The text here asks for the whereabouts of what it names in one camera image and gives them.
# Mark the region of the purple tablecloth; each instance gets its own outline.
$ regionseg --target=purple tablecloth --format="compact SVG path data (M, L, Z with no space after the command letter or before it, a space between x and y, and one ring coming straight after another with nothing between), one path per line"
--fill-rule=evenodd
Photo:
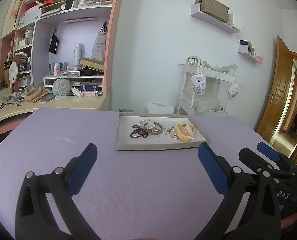
M26 172L42 175L65 167L89 143L97 146L98 159L73 200L102 240L193 240L197 236L223 200L197 149L118 152L118 118L117 112L40 108L7 136L0 144L0 221L12 236ZM250 172L238 153L245 147L258 153L256 146L264 140L256 132L231 117L193 119L217 155ZM68 232L52 196L48 199L60 229ZM247 196L231 228L237 225L246 200Z

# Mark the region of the wicker basket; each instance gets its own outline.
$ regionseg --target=wicker basket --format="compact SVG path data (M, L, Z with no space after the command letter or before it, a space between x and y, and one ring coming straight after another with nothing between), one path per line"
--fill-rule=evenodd
M201 3L201 11L212 15L213 17L227 23L227 13L229 7L217 0L196 0L195 3Z

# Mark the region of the human hand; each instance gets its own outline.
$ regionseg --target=human hand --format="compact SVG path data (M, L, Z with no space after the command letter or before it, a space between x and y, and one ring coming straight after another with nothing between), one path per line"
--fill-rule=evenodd
M286 229L289 228L292 224L294 224L297 221L297 212L285 217L282 221L281 221L281 229Z

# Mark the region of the wooden door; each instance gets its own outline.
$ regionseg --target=wooden door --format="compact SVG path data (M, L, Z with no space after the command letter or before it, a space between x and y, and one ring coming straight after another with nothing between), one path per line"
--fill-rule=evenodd
M282 116L290 88L293 56L282 39L277 36L276 67L272 90L257 133L269 141Z

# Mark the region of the shiny tile floor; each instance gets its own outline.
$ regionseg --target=shiny tile floor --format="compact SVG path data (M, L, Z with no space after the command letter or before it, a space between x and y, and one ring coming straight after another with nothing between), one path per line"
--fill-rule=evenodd
M287 133L280 133L272 137L270 144L276 151L290 157L296 148L297 141Z

